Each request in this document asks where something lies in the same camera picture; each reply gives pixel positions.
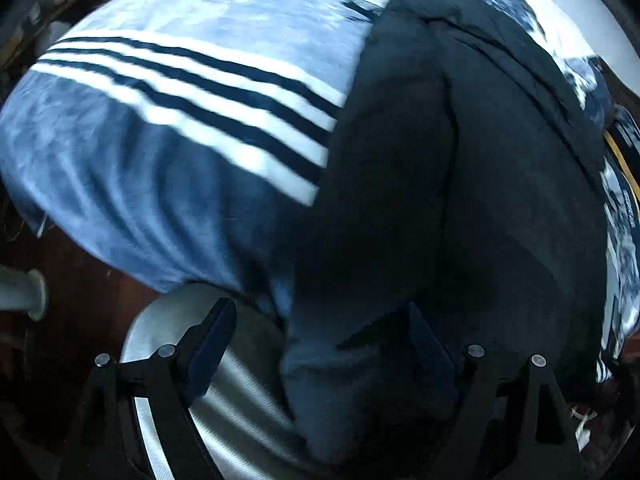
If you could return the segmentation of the large black garment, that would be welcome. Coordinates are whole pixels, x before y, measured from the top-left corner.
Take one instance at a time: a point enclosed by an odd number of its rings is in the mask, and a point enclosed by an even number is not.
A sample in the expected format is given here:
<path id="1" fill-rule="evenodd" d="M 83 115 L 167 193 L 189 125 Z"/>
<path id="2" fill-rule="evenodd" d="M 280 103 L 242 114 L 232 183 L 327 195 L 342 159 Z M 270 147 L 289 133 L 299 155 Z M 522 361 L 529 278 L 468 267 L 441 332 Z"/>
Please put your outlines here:
<path id="1" fill-rule="evenodd" d="M 330 139 L 295 266 L 284 390 L 337 479 L 431 477 L 462 352 L 594 382 L 601 133 L 548 53 L 482 0 L 390 0 Z"/>

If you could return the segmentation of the blue striped bed blanket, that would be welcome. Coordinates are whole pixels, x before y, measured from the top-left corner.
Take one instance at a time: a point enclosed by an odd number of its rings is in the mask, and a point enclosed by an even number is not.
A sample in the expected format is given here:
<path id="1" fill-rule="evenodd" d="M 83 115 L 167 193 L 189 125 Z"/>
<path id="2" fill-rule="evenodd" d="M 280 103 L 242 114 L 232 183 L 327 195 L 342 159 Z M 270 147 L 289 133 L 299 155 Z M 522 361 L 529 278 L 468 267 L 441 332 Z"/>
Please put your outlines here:
<path id="1" fill-rule="evenodd" d="M 1 177 L 166 292 L 209 282 L 286 315 L 294 255 L 370 15 L 388 0 L 112 0 L 1 111 Z"/>

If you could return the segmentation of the blue tree-print duvet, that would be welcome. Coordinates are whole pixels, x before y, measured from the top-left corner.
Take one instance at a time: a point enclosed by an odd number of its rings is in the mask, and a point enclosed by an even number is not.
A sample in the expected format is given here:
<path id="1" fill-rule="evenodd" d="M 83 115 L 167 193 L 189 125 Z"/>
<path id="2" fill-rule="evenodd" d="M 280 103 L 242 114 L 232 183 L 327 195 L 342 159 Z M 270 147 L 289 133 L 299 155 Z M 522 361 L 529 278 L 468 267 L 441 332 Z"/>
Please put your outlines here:
<path id="1" fill-rule="evenodd" d="M 483 0 L 509 15 L 559 67 L 578 103 L 605 140 L 601 180 L 608 222 L 608 284 L 596 381 L 613 377 L 608 362 L 618 360 L 625 340 L 639 329 L 639 199 L 637 185 L 615 144 L 638 136 L 639 128 L 625 107 L 614 103 L 600 63 L 577 25 L 552 0 Z"/>

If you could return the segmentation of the dark wooden bed frame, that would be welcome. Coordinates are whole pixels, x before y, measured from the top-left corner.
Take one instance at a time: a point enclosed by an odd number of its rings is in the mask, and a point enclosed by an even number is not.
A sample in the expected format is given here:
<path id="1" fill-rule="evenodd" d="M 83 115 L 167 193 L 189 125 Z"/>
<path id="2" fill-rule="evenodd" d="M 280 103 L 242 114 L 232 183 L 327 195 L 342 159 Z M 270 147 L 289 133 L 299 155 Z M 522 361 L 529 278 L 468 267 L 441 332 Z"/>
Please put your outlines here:
<path id="1" fill-rule="evenodd" d="M 1 263 L 40 271 L 49 287 L 46 316 L 29 335 L 118 356 L 126 333 L 158 292 L 89 255 L 58 228 L 35 236 L 1 195 Z"/>

